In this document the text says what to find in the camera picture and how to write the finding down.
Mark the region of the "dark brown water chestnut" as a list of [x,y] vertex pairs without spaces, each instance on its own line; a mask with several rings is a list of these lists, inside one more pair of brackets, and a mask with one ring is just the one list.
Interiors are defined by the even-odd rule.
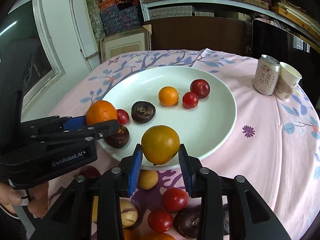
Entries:
[[199,231],[201,206],[186,207],[176,214],[174,229],[184,238],[196,239]]
[[229,235],[229,212],[228,212],[228,204],[224,204],[222,207],[222,218],[223,218],[223,234]]

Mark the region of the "brown longan fruit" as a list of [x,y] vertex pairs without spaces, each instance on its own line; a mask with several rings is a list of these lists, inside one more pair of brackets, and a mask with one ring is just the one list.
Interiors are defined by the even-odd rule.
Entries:
[[156,171],[141,170],[138,178],[138,187],[144,190],[152,189],[158,183]]

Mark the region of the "white paper cup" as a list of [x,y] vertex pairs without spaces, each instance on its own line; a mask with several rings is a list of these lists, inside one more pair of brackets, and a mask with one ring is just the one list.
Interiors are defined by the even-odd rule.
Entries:
[[301,74],[295,68],[280,62],[280,74],[274,90],[276,96],[283,101],[289,100],[301,79]]

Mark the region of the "framed picture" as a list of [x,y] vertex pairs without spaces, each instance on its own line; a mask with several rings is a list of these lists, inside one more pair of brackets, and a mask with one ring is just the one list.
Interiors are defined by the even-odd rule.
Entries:
[[120,54],[151,50],[152,25],[117,33],[100,40],[101,63]]

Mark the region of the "red cherry tomato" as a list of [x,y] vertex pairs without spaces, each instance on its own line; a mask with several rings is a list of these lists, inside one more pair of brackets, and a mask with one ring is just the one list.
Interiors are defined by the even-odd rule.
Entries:
[[182,98],[182,104],[184,108],[193,109],[199,103],[199,97],[193,92],[187,92]]
[[124,109],[117,109],[117,120],[121,125],[126,125],[130,122],[130,117]]
[[165,210],[155,209],[148,215],[148,225],[153,231],[163,233],[172,228],[173,217]]
[[188,204],[188,194],[179,188],[171,188],[162,195],[162,207],[168,212],[177,212]]

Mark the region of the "large orange mandarin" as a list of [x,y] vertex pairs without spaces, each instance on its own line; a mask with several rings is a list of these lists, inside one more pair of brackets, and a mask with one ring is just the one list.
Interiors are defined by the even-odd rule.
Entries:
[[142,236],[140,240],[175,240],[175,238],[167,233],[151,232]]

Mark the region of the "pink deer-print tablecloth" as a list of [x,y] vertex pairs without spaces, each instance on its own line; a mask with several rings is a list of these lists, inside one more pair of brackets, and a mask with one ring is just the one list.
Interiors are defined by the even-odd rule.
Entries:
[[245,176],[290,237],[300,239],[319,213],[319,117],[300,87],[289,101],[258,93],[252,87],[257,63],[251,57],[210,49],[123,54],[97,66],[51,114],[84,115],[120,81],[154,67],[209,72],[232,91],[238,118],[228,140],[203,165],[225,177]]

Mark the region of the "pink drink can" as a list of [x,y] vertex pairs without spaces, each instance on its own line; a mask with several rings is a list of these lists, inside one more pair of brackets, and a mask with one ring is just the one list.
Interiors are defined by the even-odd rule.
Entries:
[[271,56],[263,54],[258,60],[252,85],[264,95],[272,95],[280,74],[280,63]]

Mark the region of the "dark red plum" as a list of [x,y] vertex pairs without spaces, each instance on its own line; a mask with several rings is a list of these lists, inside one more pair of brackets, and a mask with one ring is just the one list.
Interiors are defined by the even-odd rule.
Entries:
[[97,178],[101,176],[101,173],[98,171],[97,168],[91,165],[86,165],[79,170],[76,177],[77,176],[84,176],[85,178],[90,179],[90,178]]

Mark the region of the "window frame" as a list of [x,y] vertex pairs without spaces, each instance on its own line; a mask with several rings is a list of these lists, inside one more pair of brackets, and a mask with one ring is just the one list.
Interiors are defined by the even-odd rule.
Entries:
[[23,42],[22,51],[30,54],[22,103],[25,114],[65,74],[47,27],[42,0],[18,0],[5,16],[1,24],[1,60],[12,41]]

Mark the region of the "white metal shelf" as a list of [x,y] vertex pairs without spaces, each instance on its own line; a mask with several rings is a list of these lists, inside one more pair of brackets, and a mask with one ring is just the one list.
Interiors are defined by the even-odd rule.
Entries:
[[209,3],[218,5],[227,5],[231,7],[241,8],[247,11],[255,12],[258,15],[265,15],[279,22],[296,29],[297,32],[301,33],[303,36],[308,38],[310,41],[314,42],[319,46],[319,31],[315,31],[311,25],[308,25],[302,20],[301,17],[296,17],[292,14],[293,10],[287,10],[282,7],[267,7],[262,6],[262,1],[255,0],[254,3],[248,3],[246,0],[159,0],[159,1],[147,1],[140,0],[140,5],[143,11],[144,20],[150,19],[149,9],[155,7],[164,7],[166,5],[173,4],[196,4],[196,3]]

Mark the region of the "white oval plate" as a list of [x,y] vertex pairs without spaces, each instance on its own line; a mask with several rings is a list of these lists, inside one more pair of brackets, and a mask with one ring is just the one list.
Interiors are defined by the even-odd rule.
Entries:
[[[181,98],[196,79],[209,83],[210,94],[195,108],[186,109],[181,102],[171,107],[161,105],[158,99],[161,88],[174,87]],[[130,139],[123,148],[112,148],[104,140],[98,141],[101,148],[117,161],[131,155],[144,132],[156,125],[174,129],[188,154],[202,160],[223,145],[237,118],[236,101],[226,84],[211,73],[192,67],[165,66],[133,74],[116,84],[104,100],[127,113],[137,101],[147,101],[156,107],[155,117],[150,122],[138,124],[130,121],[127,126]]]

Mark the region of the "blue patterned boxes stack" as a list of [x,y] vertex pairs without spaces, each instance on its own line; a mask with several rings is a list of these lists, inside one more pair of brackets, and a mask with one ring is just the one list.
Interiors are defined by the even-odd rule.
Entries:
[[138,28],[143,23],[139,0],[106,0],[99,8],[107,36]]

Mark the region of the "red plum on plate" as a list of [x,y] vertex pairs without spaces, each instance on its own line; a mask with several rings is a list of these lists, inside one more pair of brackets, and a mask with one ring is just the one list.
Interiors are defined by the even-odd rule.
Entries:
[[199,99],[204,99],[210,94],[210,85],[206,80],[196,79],[190,84],[190,91],[195,93]]

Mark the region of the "white board panel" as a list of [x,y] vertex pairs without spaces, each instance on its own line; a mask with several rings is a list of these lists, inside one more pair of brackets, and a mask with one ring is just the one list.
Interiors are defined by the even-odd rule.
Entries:
[[69,0],[69,6],[80,52],[91,72],[100,65],[100,56],[86,0]]

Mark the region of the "small orange on plate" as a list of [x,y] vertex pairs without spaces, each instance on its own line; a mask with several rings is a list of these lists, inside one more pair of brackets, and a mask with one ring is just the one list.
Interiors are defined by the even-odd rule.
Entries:
[[174,87],[163,87],[158,93],[158,99],[163,106],[173,106],[179,100],[179,93]]

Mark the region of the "greenish yellow orange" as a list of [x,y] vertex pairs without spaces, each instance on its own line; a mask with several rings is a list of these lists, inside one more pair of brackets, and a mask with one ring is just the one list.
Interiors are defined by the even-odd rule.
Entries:
[[154,166],[163,165],[177,154],[180,138],[169,126],[152,126],[143,134],[141,148],[145,158]]

